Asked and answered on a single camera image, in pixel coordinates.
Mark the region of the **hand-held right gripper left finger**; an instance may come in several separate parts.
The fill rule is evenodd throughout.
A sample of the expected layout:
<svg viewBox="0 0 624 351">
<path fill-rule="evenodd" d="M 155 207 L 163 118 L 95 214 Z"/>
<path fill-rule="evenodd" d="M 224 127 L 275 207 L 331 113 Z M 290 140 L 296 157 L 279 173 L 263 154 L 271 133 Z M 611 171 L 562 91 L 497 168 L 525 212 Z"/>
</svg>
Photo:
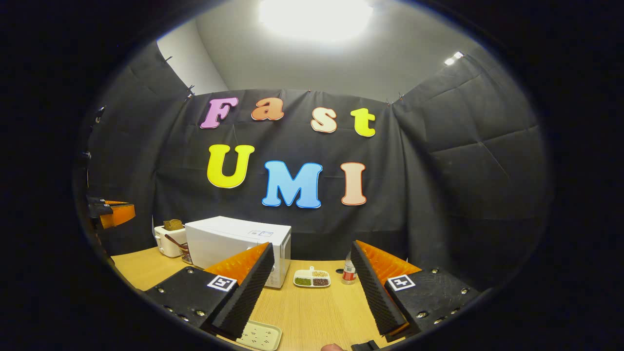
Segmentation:
<svg viewBox="0 0 624 351">
<path fill-rule="evenodd" d="M 183 267 L 145 295 L 178 318 L 211 334 L 242 336 L 274 266 L 265 242 L 201 270 Z"/>
</svg>

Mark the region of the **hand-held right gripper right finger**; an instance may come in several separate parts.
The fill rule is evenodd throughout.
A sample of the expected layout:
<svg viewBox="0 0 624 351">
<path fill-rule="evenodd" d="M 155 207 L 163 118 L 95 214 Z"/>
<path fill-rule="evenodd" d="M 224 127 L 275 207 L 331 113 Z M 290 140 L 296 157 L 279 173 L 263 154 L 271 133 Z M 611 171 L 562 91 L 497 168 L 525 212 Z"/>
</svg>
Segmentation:
<svg viewBox="0 0 624 351">
<path fill-rule="evenodd" d="M 377 330 L 388 342 L 453 320 L 481 292 L 439 267 L 421 269 L 355 240 L 351 261 Z"/>
</svg>

